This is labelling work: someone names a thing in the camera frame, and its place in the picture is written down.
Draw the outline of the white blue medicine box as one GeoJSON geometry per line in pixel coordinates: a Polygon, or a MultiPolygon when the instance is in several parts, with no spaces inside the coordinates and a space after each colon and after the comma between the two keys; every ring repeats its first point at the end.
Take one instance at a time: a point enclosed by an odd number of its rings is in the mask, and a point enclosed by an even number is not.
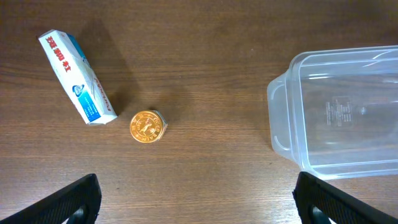
{"type": "Polygon", "coordinates": [[[87,125],[117,118],[94,70],[74,36],[50,30],[39,42],[63,89],[87,125]]]}

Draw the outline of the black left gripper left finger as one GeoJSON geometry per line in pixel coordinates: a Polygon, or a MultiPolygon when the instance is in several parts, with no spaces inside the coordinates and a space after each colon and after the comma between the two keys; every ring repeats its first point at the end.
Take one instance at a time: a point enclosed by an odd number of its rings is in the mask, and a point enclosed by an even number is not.
{"type": "Polygon", "coordinates": [[[1,223],[94,223],[99,214],[101,199],[96,174],[88,174],[1,220],[1,223]]]}

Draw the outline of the gold lid balm jar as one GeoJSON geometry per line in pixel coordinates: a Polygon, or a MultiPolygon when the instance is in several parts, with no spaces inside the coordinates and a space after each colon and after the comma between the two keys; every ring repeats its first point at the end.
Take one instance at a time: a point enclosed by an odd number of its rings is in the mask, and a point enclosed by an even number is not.
{"type": "Polygon", "coordinates": [[[136,141],[152,143],[162,138],[167,126],[167,122],[158,111],[144,110],[133,116],[129,130],[136,141]]]}

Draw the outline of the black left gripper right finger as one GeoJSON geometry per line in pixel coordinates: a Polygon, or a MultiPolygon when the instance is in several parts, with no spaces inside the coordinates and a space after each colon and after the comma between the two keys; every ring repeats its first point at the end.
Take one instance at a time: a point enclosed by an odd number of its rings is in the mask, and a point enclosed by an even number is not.
{"type": "Polygon", "coordinates": [[[302,223],[397,224],[397,219],[308,172],[300,172],[292,192],[302,223]]]}

